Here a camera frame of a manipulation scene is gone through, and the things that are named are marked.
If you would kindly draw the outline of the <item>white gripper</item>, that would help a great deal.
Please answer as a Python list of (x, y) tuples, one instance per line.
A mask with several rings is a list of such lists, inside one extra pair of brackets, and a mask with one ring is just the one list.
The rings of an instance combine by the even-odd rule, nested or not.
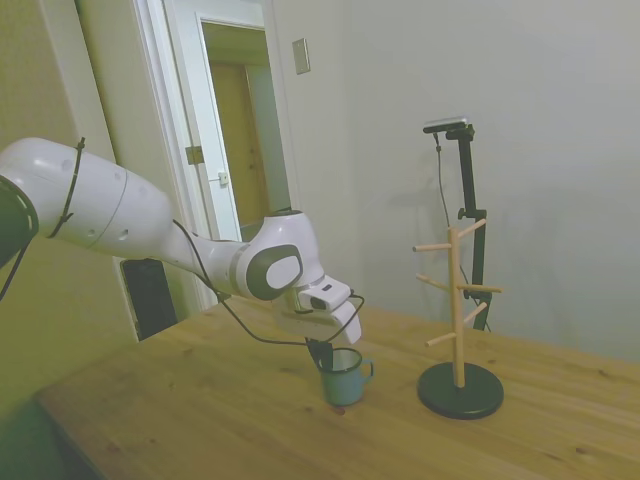
[(305, 343), (317, 370), (334, 369), (334, 349), (329, 342), (355, 344), (362, 335), (356, 307), (349, 292), (299, 292), (272, 302), (276, 325), (306, 337)]

